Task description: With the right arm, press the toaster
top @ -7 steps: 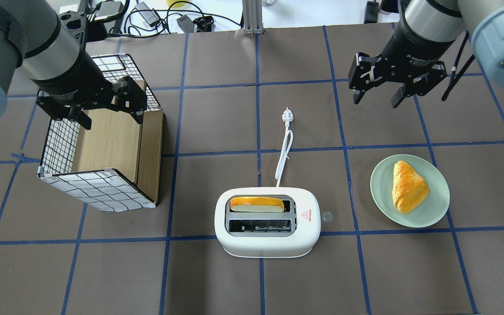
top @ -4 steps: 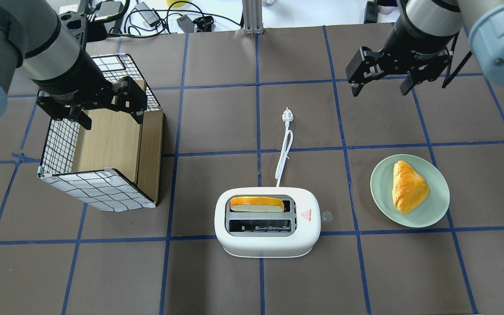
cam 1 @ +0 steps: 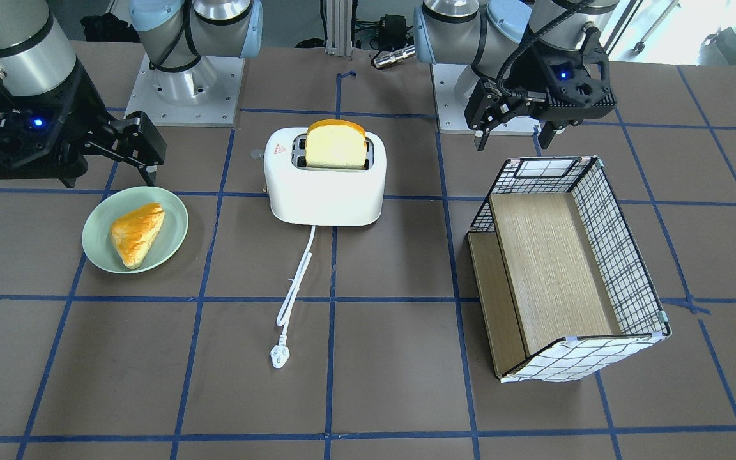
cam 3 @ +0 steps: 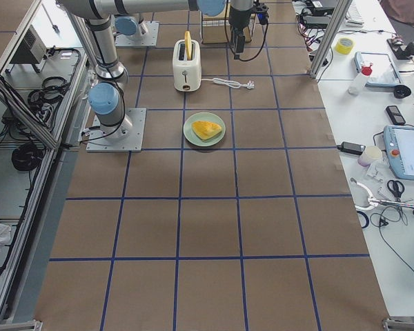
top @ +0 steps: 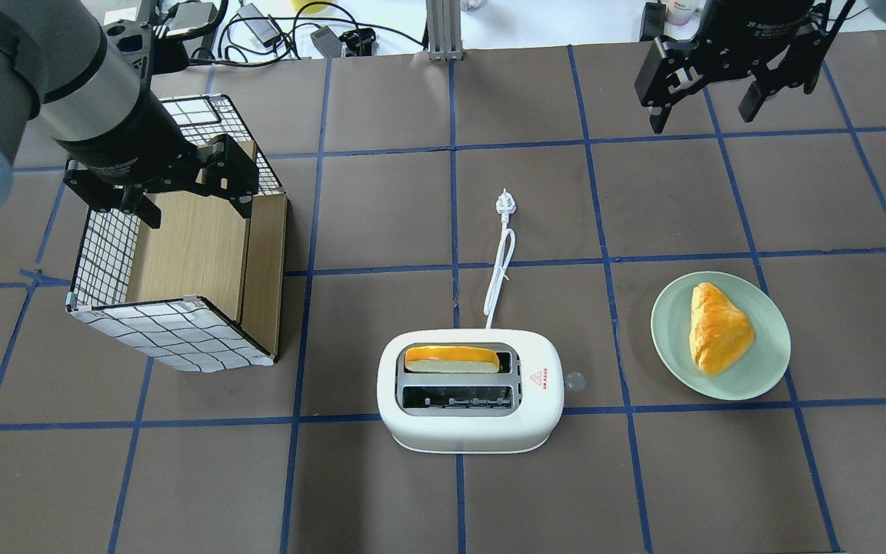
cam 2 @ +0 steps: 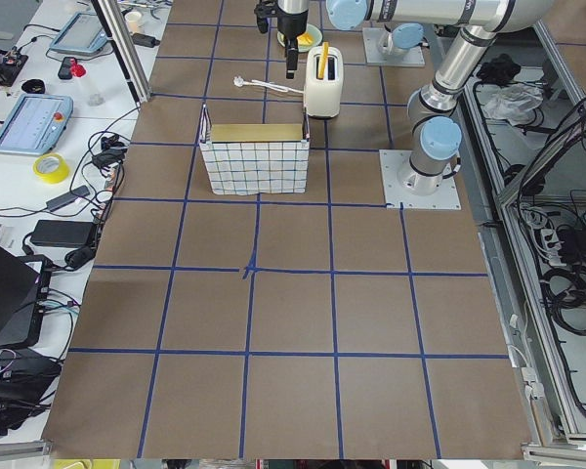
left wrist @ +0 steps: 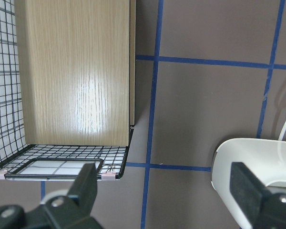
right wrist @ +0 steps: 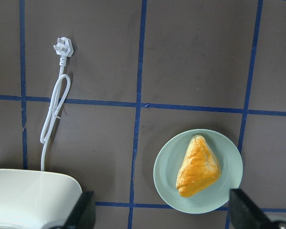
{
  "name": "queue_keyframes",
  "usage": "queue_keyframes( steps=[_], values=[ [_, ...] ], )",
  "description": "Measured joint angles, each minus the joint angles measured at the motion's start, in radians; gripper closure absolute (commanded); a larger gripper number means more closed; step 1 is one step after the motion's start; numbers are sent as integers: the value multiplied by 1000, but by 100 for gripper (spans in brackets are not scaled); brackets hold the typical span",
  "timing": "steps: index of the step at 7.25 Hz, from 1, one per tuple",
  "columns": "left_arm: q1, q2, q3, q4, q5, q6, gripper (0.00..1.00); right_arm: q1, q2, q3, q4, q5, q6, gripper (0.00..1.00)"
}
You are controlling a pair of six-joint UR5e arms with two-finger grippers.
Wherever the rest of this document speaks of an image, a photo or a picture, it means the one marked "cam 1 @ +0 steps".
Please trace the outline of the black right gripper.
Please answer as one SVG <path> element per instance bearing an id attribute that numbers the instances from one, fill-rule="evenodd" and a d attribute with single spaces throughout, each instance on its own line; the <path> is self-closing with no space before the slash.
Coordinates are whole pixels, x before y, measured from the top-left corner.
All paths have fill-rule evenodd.
<path id="1" fill-rule="evenodd" d="M 106 155 L 155 186 L 167 143 L 143 111 L 114 119 L 80 61 L 56 88 L 15 96 L 0 70 L 0 180 L 59 180 L 74 187 L 86 155 Z"/>

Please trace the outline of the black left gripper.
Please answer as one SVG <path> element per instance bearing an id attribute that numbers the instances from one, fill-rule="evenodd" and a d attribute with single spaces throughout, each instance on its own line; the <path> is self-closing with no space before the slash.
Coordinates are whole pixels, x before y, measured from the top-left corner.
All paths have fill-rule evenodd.
<path id="1" fill-rule="evenodd" d="M 616 106 L 610 59 L 598 38 L 585 38 L 574 50 L 537 40 L 496 77 L 477 80 L 464 118 L 476 151 L 484 150 L 494 128 L 517 116 L 545 121 L 537 140 L 546 150 L 567 125 L 600 119 Z"/>

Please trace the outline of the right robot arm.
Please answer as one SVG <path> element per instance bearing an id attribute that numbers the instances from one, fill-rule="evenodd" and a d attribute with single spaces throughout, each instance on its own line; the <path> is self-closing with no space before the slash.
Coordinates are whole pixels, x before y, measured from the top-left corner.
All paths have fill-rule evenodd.
<path id="1" fill-rule="evenodd" d="M 259 1 L 132 1 L 81 20 L 96 42 L 142 43 L 158 96 L 175 107 L 217 97 L 211 58 L 253 58 L 262 43 Z M 45 1 L 0 1 L 0 180 L 59 180 L 88 171 L 88 155 L 132 166 L 148 186 L 166 143 L 149 114 L 112 116 Z"/>

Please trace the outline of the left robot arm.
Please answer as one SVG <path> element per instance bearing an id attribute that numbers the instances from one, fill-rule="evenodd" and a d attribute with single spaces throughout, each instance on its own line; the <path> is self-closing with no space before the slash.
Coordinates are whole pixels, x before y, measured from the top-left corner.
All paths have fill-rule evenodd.
<path id="1" fill-rule="evenodd" d="M 424 1 L 415 11 L 417 58 L 468 65 L 475 82 L 463 116 L 482 151 L 494 128 L 540 121 L 541 148 L 555 134 L 617 106 L 602 26 L 616 1 Z"/>

